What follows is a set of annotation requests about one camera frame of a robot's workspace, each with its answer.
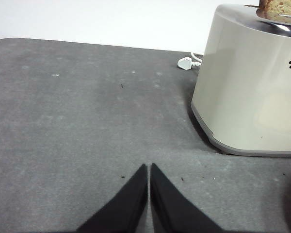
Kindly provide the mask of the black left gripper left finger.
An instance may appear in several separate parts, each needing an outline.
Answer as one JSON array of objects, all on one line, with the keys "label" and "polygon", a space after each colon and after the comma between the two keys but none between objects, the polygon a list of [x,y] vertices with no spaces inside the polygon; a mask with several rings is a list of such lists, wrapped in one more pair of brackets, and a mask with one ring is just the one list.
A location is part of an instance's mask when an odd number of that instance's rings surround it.
[{"label": "black left gripper left finger", "polygon": [[78,233],[133,233],[147,203],[147,166],[141,165],[119,192],[77,228]]}]

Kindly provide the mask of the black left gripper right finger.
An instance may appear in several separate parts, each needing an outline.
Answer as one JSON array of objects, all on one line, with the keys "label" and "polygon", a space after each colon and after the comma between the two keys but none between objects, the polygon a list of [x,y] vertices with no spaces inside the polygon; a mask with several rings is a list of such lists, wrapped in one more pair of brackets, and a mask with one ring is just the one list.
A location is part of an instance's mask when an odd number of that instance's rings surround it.
[{"label": "black left gripper right finger", "polygon": [[223,229],[186,199],[160,168],[150,169],[151,203],[168,233],[222,233]]}]

